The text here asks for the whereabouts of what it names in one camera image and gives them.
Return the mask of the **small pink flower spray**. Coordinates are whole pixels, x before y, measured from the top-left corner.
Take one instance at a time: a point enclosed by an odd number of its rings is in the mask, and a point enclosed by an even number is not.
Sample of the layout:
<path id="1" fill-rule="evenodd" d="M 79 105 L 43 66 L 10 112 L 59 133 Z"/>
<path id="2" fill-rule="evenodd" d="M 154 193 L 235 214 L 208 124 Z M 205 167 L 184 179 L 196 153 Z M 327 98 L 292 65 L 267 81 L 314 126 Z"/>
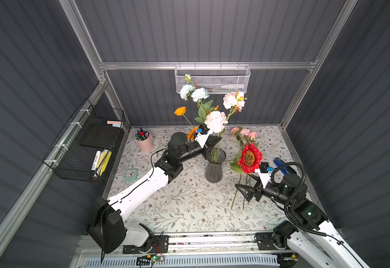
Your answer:
<path id="1" fill-rule="evenodd" d="M 206 116 L 205 124 L 209 132 L 222 137 L 225 126 L 232 115 L 240 113 L 245 106 L 244 92 L 228 93 L 223 97 L 223 106 L 228 110 L 228 114 L 220 111 L 212 111 Z"/>

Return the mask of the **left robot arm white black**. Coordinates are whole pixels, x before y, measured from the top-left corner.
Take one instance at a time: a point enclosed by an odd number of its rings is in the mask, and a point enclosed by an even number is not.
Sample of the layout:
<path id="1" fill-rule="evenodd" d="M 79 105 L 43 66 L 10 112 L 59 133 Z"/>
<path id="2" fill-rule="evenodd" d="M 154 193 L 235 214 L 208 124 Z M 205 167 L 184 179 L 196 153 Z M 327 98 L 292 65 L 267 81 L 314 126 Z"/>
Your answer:
<path id="1" fill-rule="evenodd" d="M 176 132 L 167 148 L 160 151 L 162 156 L 141 179 L 109 199 L 99 197 L 91 208 L 86 230 L 102 254 L 121 245 L 149 251 L 157 242 L 154 232 L 142 223 L 126 226 L 125 221 L 142 202 L 172 182 L 183 171 L 185 161 L 206 156 L 220 141 L 212 131 L 196 133 L 194 141 L 188 141 L 185 133 Z"/>

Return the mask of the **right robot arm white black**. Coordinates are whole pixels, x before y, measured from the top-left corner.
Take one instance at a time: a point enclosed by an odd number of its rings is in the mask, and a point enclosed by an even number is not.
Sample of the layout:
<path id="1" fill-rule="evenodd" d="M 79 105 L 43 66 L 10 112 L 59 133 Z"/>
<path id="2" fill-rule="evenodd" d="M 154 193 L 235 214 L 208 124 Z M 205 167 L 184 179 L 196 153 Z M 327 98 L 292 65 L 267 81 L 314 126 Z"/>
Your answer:
<path id="1" fill-rule="evenodd" d="M 326 213 L 306 197 L 306 171 L 300 163 L 283 163 L 276 168 L 261 163 L 252 178 L 254 186 L 235 185 L 244 198 L 260 201 L 267 197 L 279 204 L 286 216 L 270 236 L 255 235 L 259 245 L 271 243 L 279 250 L 291 249 L 314 268 L 368 267 Z"/>

